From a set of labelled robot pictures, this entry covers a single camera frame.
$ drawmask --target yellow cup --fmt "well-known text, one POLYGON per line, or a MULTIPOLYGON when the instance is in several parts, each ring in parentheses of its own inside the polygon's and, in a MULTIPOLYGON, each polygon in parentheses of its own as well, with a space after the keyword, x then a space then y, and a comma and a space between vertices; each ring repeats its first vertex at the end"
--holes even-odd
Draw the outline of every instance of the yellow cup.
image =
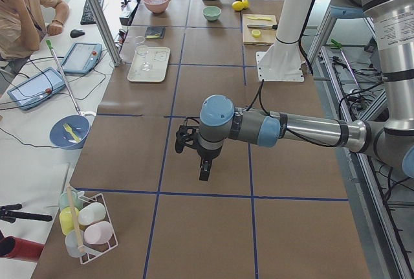
MULTIPOLYGON (((79 210, 75 208, 76 217, 79 215, 79 210)), ((62 228, 62 233, 66 236, 72 230, 74 230, 71 208, 64 208, 59 214, 60 227, 62 228)))

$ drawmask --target wooden cutting board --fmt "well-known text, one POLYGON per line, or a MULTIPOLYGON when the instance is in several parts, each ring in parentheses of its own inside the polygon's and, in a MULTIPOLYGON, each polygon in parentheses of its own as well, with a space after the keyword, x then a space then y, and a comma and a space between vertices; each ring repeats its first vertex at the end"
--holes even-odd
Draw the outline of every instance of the wooden cutting board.
POLYGON ((245 45, 271 45, 276 39, 276 30, 263 30, 260 29, 261 35, 258 38, 252 36, 254 29, 248 28, 247 24, 250 25, 277 25, 275 15, 259 15, 259 14, 243 14, 243 44, 245 45), (269 20, 261 19, 248 19, 247 17, 269 17, 269 20))

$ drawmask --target hand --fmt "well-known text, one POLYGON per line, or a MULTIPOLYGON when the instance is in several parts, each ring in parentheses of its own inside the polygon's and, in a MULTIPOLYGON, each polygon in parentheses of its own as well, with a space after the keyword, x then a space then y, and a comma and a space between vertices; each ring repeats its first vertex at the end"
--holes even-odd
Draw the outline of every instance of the hand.
POLYGON ((25 0, 2 0, 2 2, 18 13, 26 10, 25 0))
POLYGON ((61 25, 58 22, 52 22, 48 27, 47 27, 47 33, 50 36, 53 35, 58 35, 61 34, 63 32, 63 25, 61 25))

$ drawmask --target keyboard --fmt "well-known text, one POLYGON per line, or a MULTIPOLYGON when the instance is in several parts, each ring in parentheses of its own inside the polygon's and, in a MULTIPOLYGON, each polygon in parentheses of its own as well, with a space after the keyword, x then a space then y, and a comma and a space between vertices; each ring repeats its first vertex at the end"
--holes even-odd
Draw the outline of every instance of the keyboard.
MULTIPOLYGON (((104 6, 104 0, 98 0, 99 5, 101 8, 104 6)), ((89 3, 86 1, 85 6, 83 6, 83 13, 82 18, 80 19, 81 25, 93 25, 96 23, 95 19, 93 18, 92 9, 89 6, 89 3)))

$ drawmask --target blue plate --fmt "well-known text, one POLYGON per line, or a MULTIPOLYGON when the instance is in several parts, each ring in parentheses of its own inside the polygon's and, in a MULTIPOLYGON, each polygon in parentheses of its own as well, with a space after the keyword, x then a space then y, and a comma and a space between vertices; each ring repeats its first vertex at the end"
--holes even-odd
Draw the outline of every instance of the blue plate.
POLYGON ((67 116, 55 123, 50 131, 49 139, 54 145, 64 150, 77 150, 83 147, 90 128, 91 125, 85 117, 80 115, 67 116), (79 142, 76 142, 72 135, 65 130, 64 123, 72 128, 72 131, 79 137, 79 142))

